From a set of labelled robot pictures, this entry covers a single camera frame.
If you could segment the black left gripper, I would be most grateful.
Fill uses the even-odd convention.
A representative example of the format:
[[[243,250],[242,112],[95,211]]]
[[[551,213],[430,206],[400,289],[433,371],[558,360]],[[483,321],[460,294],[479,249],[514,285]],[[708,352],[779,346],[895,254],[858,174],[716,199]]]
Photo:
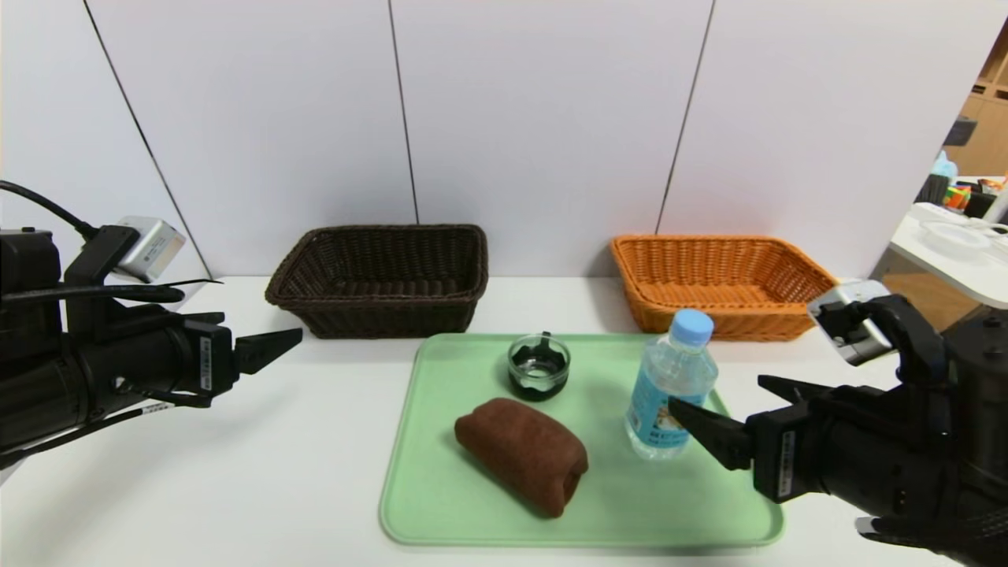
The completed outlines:
[[[143,401],[204,409],[302,343],[303,329],[239,337],[222,318],[129,318],[83,345],[83,415],[108,416]]]

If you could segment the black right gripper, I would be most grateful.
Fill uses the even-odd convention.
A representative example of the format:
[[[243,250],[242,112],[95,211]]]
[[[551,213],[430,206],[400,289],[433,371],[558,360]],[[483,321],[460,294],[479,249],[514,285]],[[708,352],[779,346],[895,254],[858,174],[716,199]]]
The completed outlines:
[[[753,462],[754,487],[772,502],[825,493],[873,516],[905,511],[905,473],[917,448],[914,390],[780,376],[759,376],[758,385],[788,406],[746,424],[674,396],[667,410],[727,470]]]

